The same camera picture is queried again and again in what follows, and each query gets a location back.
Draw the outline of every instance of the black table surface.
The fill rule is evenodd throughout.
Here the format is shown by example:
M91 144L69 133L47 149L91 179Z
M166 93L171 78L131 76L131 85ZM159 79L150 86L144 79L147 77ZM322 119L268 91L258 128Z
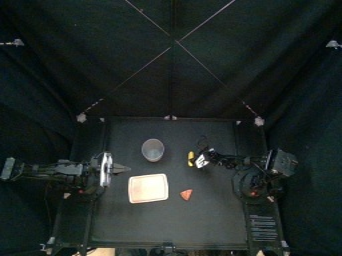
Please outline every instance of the black table surface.
M89 120L80 126L73 160L89 158L100 151L114 154L114 161L131 171L112 177L111 186L96 203L89 244L140 247L171 242L178 248L246 248L243 204L232 192L234 170L187 166L188 151L198 151L200 136L222 154L260 154L263 133L251 123L235 121L154 119ZM148 162L142 144L159 139L166 147L159 162ZM132 176L164 173L168 199L142 204L128 200ZM179 195L192 189L191 199Z

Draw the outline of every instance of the white plate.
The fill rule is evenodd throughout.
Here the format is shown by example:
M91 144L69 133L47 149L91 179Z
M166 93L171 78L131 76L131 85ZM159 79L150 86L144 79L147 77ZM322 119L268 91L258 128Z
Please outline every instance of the white plate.
M166 175L160 173L131 177L128 196L132 204L166 200L168 198Z

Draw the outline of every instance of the black fabric enclosure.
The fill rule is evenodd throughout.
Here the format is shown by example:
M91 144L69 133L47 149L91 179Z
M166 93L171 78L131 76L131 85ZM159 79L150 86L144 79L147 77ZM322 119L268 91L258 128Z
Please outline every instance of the black fabric enclosure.
M267 148L299 160L279 202L291 255L341 255L341 18L339 0L0 1L1 168L75 156L80 115L260 116ZM39 255L57 198L0 183L0 255Z

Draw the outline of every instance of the orange triangle object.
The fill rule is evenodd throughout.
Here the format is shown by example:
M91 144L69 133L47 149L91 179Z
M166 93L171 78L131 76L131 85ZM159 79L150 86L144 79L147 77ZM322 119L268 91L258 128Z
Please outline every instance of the orange triangle object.
M191 193L192 193L192 189L184 190L183 192L180 192L180 196L182 198L188 201L190 197L191 197Z

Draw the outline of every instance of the white label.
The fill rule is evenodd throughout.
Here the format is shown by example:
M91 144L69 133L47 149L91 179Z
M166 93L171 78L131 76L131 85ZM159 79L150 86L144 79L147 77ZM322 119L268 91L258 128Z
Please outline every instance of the white label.
M202 154L202 155L198 157L198 160L196 160L196 162L195 162L196 167L198 167L198 168L202 168L202 167L206 166L208 163L210 163L210 162L206 161L206 158L204 158L204 156L203 156L203 154Z

